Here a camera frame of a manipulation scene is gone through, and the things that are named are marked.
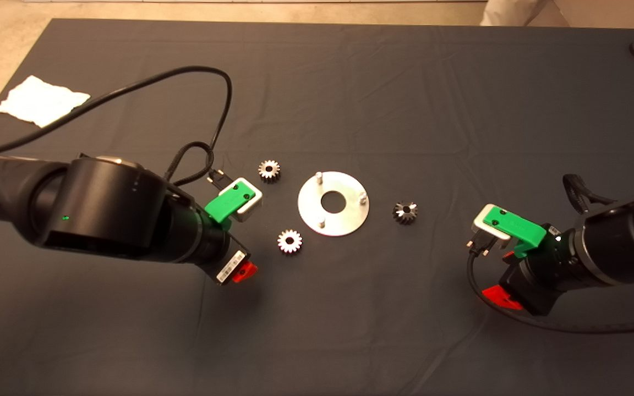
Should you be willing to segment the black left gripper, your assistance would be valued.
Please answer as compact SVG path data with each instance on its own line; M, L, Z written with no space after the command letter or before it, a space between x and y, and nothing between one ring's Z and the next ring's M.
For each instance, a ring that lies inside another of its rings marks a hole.
M233 281L241 283L251 278L258 271L258 267L250 261L252 252L234 235L226 236L226 243L220 249L218 256L210 258L201 264L201 270L216 285L227 285Z

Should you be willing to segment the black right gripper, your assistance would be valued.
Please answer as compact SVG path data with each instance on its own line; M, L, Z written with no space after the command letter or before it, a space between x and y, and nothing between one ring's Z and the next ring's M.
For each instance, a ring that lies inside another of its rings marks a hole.
M501 259L507 269L501 276L501 286L486 288L482 294L503 309L526 310L532 316L548 316L563 291L544 285L534 276L525 258L517 258L514 251Z

